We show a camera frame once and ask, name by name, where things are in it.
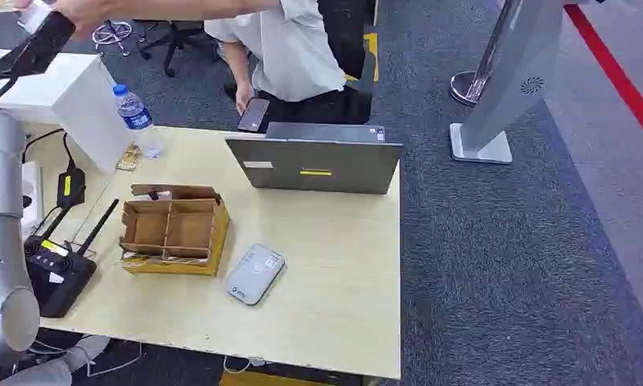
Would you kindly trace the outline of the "standing person's hand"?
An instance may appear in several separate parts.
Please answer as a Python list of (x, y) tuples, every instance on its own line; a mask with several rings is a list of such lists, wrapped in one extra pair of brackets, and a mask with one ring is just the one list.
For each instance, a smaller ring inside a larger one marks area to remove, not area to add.
[(115, 11), (117, 1), (111, 0), (59, 0), (52, 9), (60, 12), (74, 26), (74, 39), (89, 35)]

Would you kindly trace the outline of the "seated person's hand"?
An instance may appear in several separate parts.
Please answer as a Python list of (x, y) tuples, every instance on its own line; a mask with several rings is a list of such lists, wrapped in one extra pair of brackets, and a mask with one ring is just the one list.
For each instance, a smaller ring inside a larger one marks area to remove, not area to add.
[(246, 111), (249, 101), (254, 98), (255, 92), (249, 81), (237, 82), (235, 104), (239, 115)]

